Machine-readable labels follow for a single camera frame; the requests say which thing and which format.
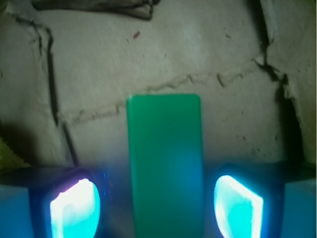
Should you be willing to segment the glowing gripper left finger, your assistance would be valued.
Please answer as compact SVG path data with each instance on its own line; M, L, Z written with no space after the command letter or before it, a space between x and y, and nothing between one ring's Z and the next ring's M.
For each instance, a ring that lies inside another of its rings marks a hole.
M0 171L2 238L93 238L101 200L84 168Z

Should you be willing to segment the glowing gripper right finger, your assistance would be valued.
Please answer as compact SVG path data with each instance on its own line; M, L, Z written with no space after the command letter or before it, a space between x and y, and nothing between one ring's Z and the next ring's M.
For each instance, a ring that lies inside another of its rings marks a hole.
M315 238L316 165L225 164L217 173L213 207L224 238Z

